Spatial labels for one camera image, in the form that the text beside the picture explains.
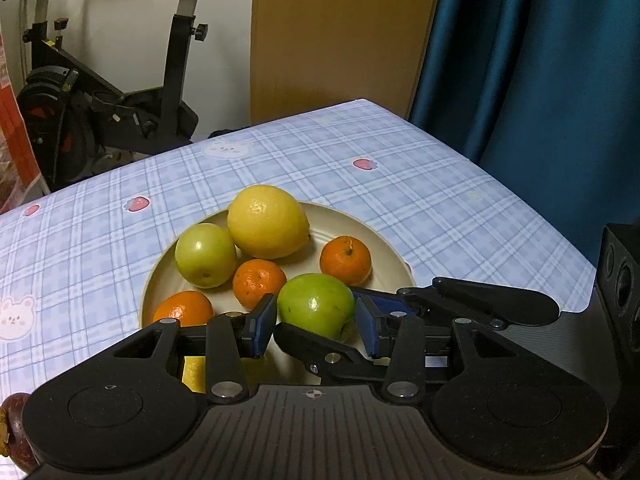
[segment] table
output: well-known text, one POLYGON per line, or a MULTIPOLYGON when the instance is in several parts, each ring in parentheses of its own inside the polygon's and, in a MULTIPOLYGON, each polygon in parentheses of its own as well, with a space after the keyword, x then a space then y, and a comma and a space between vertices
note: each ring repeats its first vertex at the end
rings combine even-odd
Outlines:
MULTIPOLYGON (((594 267, 548 222, 454 150, 359 100, 147 158, 0 216, 0 397, 137 330, 162 251, 258 182, 366 222, 419 286, 452 276, 540 290, 572 312, 589 302, 594 267)), ((3 459, 0 478, 19 476, 3 459)))

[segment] wooden panel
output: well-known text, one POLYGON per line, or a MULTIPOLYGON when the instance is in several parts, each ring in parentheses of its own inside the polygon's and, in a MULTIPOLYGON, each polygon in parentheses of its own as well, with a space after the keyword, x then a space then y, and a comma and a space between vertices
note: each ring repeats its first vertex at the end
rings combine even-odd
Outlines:
POLYGON ((367 98, 407 117, 436 0, 254 0, 259 124, 367 98))

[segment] plate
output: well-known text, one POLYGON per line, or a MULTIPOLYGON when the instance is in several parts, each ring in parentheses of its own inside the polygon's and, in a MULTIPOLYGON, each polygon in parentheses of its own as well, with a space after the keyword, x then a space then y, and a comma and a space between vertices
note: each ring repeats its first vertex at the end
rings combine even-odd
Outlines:
MULTIPOLYGON (((296 253, 275 260, 291 279, 307 272, 320 272, 319 259, 322 247, 335 237, 346 235, 361 240, 371 253, 372 273, 362 285, 384 292, 395 292, 403 286, 415 286, 408 265, 396 250, 377 232, 353 216, 324 205, 301 202, 309 220, 311 240, 296 253)), ((226 229, 227 211, 219 211, 202 222, 219 225, 226 229)), ((151 323, 156 307, 166 298, 183 290, 200 290, 211 301, 217 314, 223 312, 247 312, 236 300, 231 289, 231 280, 210 289, 196 289, 187 282, 175 267, 175 245, 177 238, 162 254, 146 281, 140 308, 141 326, 151 323)), ((238 251, 239 260, 245 260, 238 251)), ((347 344, 362 350, 357 334, 347 344)), ((266 355, 259 360, 243 359, 250 386, 257 383, 318 384, 318 378, 309 374, 302 363, 282 352, 271 339, 266 355)))

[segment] blue curtain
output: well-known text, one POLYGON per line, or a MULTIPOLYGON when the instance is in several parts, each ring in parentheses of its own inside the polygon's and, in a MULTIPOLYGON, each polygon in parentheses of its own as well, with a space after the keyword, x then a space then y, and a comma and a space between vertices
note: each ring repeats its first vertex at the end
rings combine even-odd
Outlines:
POLYGON ((640 216, 640 0, 438 0, 410 120, 595 264, 640 216))

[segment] white bear face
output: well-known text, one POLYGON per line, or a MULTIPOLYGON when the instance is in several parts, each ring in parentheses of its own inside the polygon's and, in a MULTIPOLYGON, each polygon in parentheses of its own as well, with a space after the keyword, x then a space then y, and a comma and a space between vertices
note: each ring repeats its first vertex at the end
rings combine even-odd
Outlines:
POLYGON ((33 328, 35 300, 24 297, 20 303, 7 299, 0 303, 0 340, 16 341, 33 328))
POLYGON ((214 140, 204 148, 204 153, 217 158, 242 158, 251 152, 252 142, 228 142, 226 140, 214 140))

